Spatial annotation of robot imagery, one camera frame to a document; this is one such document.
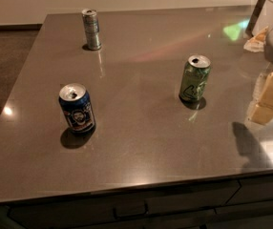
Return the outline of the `crumpled paper napkin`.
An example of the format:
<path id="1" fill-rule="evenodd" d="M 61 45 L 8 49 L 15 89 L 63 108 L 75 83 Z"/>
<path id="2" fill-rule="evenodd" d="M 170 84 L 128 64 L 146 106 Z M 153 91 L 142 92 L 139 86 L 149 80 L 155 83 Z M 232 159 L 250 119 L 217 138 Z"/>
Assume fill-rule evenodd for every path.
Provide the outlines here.
<path id="1" fill-rule="evenodd" d="M 263 52 L 263 46 L 268 27 L 261 29 L 255 36 L 250 38 L 243 46 L 249 52 Z"/>

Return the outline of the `dark cabinet drawer front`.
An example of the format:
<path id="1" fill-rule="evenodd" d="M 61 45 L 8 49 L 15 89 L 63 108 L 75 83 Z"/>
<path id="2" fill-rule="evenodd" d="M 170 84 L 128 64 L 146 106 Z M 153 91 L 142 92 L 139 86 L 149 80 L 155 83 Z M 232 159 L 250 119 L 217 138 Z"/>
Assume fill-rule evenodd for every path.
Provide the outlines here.
<path id="1" fill-rule="evenodd" d="M 26 229 L 69 229 L 198 211 L 225 204 L 240 188 L 236 181 L 171 186 L 145 193 L 84 198 L 10 208 L 9 217 Z"/>

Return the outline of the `silver redbull can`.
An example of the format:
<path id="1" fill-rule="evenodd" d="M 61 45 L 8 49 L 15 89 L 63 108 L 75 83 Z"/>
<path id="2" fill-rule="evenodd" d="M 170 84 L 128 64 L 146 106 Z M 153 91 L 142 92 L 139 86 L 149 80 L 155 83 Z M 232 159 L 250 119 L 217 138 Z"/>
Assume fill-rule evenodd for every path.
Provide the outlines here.
<path id="1" fill-rule="evenodd" d="M 81 14 L 88 48 L 92 51 L 97 51 L 101 48 L 97 12 L 91 9 L 84 9 Z"/>

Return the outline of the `green soda can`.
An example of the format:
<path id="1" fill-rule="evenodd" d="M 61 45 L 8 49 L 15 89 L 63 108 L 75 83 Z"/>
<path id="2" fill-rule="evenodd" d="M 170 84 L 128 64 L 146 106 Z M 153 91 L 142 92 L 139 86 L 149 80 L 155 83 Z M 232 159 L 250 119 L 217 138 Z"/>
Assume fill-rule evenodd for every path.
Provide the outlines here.
<path id="1" fill-rule="evenodd" d="M 210 71 L 211 62 L 206 56 L 191 55 L 184 65 L 179 97 L 186 102 L 200 101 Z"/>

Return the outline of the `blue soda can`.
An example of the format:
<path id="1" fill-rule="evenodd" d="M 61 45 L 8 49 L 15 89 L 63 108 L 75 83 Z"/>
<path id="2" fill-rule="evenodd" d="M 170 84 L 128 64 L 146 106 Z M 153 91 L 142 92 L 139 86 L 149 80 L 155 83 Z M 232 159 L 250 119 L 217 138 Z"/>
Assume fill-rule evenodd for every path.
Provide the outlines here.
<path id="1" fill-rule="evenodd" d="M 87 133 L 95 127 L 90 95 L 82 84 L 65 85 L 59 92 L 58 101 L 73 133 Z"/>

